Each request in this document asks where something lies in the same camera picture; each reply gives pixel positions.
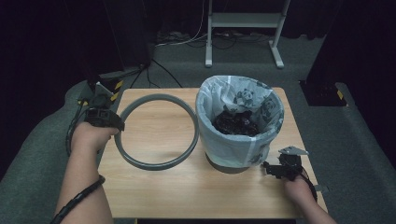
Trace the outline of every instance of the wooden table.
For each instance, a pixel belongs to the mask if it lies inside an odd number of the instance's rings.
[[[274,88],[285,106],[285,120],[271,143],[267,158],[278,164],[279,150],[288,146],[304,149],[285,92]],[[152,93],[168,93],[195,108],[198,89],[127,90],[120,99],[120,112],[135,99]],[[184,152],[193,137],[193,124],[180,106],[154,101],[139,106],[126,120],[122,144],[129,155],[144,162],[170,161]],[[303,166],[317,184],[311,163]],[[99,165],[106,178],[104,188],[113,217],[138,218],[300,218],[299,210],[284,194],[282,181],[264,175],[260,166],[240,174],[224,174],[213,168],[198,141],[180,165],[164,171],[135,168],[109,141]],[[318,203],[327,210],[321,193]]]

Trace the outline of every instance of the metal stand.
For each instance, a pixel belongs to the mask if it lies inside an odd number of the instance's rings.
[[[290,0],[285,0],[281,13],[213,13],[212,0],[209,0],[209,10],[207,18],[207,41],[205,66],[211,67],[212,60],[212,28],[213,27],[256,27],[256,28],[276,28],[275,39],[269,41],[270,49],[274,55],[276,66],[283,68],[277,43],[282,32]]]

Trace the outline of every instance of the gray ring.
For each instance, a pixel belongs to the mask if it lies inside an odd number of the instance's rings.
[[[194,137],[192,139],[190,146],[187,148],[187,150],[183,154],[181,154],[179,157],[175,158],[174,160],[163,162],[163,163],[145,163],[142,161],[135,160],[130,155],[128,155],[128,153],[126,153],[126,151],[122,147],[121,132],[118,132],[114,136],[114,139],[115,139],[117,148],[119,149],[121,156],[126,161],[131,163],[133,166],[140,168],[142,170],[161,171],[161,170],[166,170],[166,169],[172,168],[172,167],[180,164],[184,160],[186,160],[190,156],[190,154],[192,153],[192,151],[194,150],[194,148],[198,142],[198,137],[199,137],[198,118],[196,117],[195,112],[192,110],[192,108],[187,103],[185,103],[181,99],[177,98],[176,96],[172,96],[172,95],[168,95],[168,94],[161,94],[161,93],[143,96],[143,97],[135,100],[131,104],[129,104],[121,112],[120,118],[121,118],[122,122],[125,122],[125,120],[128,118],[128,116],[140,105],[150,102],[150,101],[157,101],[157,100],[169,101],[176,105],[180,105],[183,109],[185,109],[189,113],[189,115],[193,121],[193,124],[194,124]]]

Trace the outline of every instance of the white plastic bag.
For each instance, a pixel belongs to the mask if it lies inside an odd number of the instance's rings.
[[[205,153],[212,162],[224,167],[250,167],[265,161],[284,118],[284,107],[277,94],[249,77],[208,78],[197,94],[195,106]],[[249,137],[220,133],[212,122],[224,110],[231,113],[250,110],[260,134]]]

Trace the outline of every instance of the human arm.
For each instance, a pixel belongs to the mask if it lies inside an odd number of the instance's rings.
[[[64,174],[61,193],[56,212],[76,195],[99,179],[96,157],[111,135],[118,132],[115,128],[96,128],[87,122],[80,123],[72,137],[69,161]],[[62,223],[112,223],[113,219],[102,186],[82,200],[64,218]]]
[[[310,224],[333,224],[335,220],[315,201],[308,184],[300,176],[294,181],[284,179],[286,195],[296,203]]]

